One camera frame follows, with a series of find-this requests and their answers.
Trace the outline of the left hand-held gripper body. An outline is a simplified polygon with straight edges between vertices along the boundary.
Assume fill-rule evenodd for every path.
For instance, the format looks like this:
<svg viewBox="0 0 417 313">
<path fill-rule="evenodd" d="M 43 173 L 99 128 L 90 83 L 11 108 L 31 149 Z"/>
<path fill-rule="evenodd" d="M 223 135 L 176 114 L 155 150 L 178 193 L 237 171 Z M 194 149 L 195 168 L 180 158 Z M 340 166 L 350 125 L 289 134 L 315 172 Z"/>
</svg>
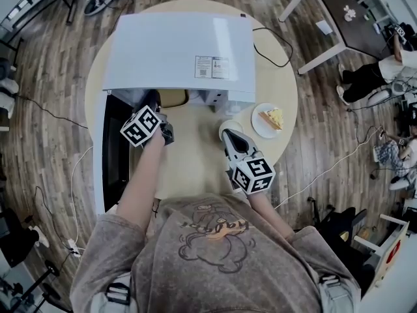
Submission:
<svg viewBox="0 0 417 313">
<path fill-rule="evenodd" d="M 174 142 L 173 127 L 167 121 L 167 115 L 159 113 L 146 105 L 125 122 L 120 133 L 133 147 L 144 147 L 157 128 L 161 130 L 165 145 Z"/>
</svg>

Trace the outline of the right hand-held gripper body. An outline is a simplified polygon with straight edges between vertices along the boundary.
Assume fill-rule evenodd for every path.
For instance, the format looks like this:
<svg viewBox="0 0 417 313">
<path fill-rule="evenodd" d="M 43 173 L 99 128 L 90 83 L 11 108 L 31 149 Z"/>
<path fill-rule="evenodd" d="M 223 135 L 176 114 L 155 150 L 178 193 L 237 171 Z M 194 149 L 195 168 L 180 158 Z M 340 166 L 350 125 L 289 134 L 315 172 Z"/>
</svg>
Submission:
<svg viewBox="0 0 417 313">
<path fill-rule="evenodd" d="M 266 161 L 262 152 L 256 151 L 240 160 L 229 161 L 226 171 L 234 192 L 252 195 L 270 188 L 275 176 L 275 169 Z"/>
</svg>

